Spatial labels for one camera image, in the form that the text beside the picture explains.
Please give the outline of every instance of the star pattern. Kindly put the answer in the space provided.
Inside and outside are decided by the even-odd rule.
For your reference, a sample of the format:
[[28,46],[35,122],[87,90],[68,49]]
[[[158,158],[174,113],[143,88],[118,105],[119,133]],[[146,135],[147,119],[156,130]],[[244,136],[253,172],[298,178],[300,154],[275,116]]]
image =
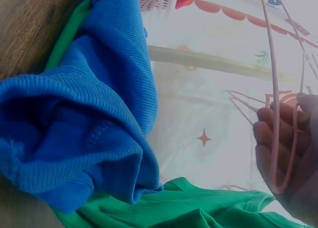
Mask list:
[[203,147],[205,147],[205,144],[211,140],[210,138],[207,137],[206,133],[205,133],[205,129],[203,129],[203,134],[198,137],[197,139],[201,140],[202,141],[202,144],[203,144]]

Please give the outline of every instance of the pink cable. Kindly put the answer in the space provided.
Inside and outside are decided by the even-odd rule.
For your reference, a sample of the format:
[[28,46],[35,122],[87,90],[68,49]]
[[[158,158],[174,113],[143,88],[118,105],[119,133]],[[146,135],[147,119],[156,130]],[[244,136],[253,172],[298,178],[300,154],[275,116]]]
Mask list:
[[[268,19],[268,13],[266,9],[266,4],[264,0],[262,1],[262,6],[263,6],[263,11],[264,11],[264,16],[265,16],[265,21],[266,21],[266,27],[267,27],[267,34],[268,34],[268,40],[269,40],[269,48],[270,48],[270,56],[271,56],[271,61],[272,61],[272,76],[273,76],[273,97],[274,97],[274,104],[273,104],[273,111],[274,111],[274,121],[273,121],[273,144],[272,144],[272,153],[271,153],[271,164],[270,164],[270,170],[269,170],[269,181],[271,184],[271,191],[276,194],[283,193],[289,183],[290,177],[291,177],[291,172],[292,172],[292,167],[295,159],[295,154],[296,154],[296,145],[297,145],[297,137],[298,137],[298,128],[297,128],[297,109],[298,109],[298,104],[295,105],[293,108],[293,128],[294,128],[294,139],[293,139],[293,144],[292,144],[292,150],[291,150],[291,155],[288,163],[288,168],[287,172],[284,178],[283,183],[278,186],[277,181],[276,181],[276,174],[277,174],[277,163],[278,163],[278,150],[279,150],[279,124],[280,124],[280,116],[279,116],[279,90],[278,90],[278,77],[277,77],[277,68],[276,68],[276,59],[275,59],[275,53],[274,53],[274,44],[273,44],[273,37],[272,37],[272,32],[271,32],[271,25]],[[294,26],[293,20],[290,18],[289,13],[287,12],[285,6],[282,4],[288,18],[292,22],[292,26],[295,30],[295,33],[299,39],[299,42],[301,44],[301,47],[304,51],[304,55],[306,55],[305,48],[303,47],[301,38],[298,35],[298,32]]]

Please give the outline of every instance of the ribbed knit fabric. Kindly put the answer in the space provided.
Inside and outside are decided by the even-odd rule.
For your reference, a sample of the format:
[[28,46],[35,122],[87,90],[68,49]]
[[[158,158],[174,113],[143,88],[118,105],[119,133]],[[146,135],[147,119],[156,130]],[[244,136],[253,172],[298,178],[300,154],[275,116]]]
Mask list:
[[139,0],[92,0],[60,66],[0,83],[0,172],[64,213],[159,192],[157,95]]

